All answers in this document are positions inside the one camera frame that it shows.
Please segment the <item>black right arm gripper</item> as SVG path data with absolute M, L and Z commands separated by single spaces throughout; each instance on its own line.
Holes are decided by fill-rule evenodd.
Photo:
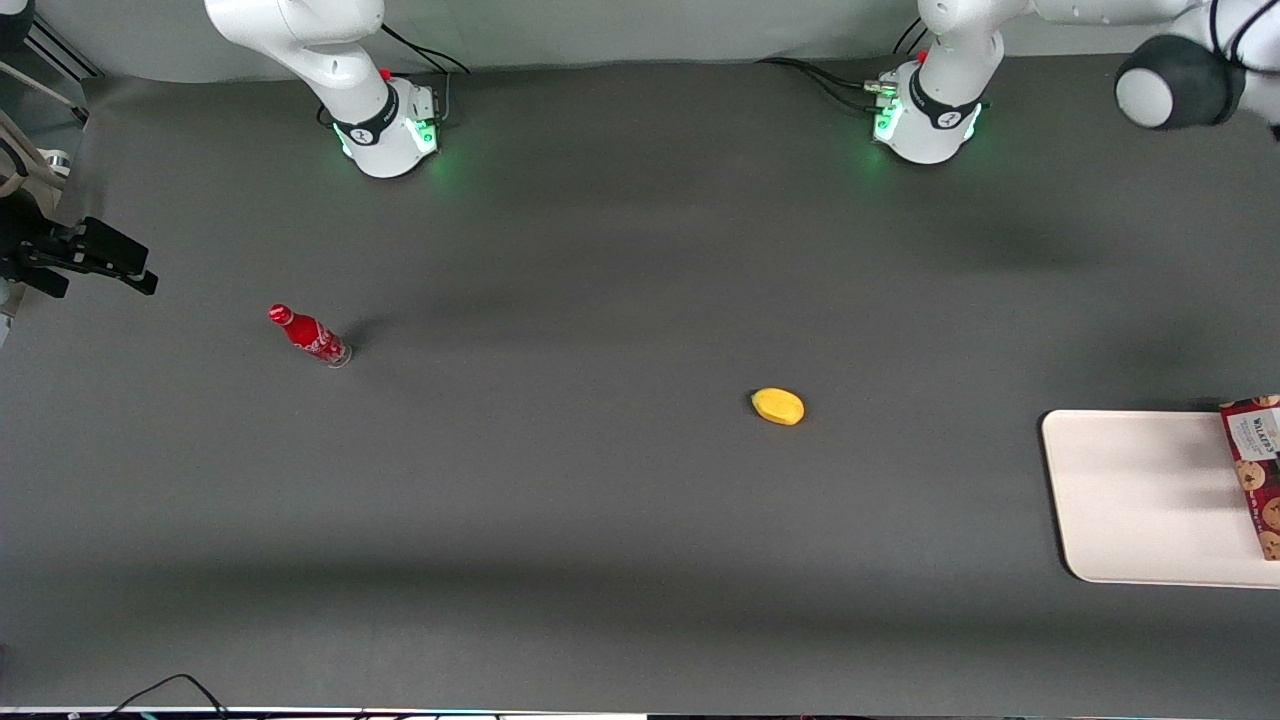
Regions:
M 73 247 L 77 256 L 73 256 Z M 69 281 L 52 270 L 70 261 L 73 272 L 119 281 L 154 296 L 159 278 L 146 268 L 148 249 L 95 217 L 86 217 L 72 236 L 52 223 L 35 197 L 22 188 L 1 199 L 1 278 L 26 284 L 52 299 L 64 299 Z

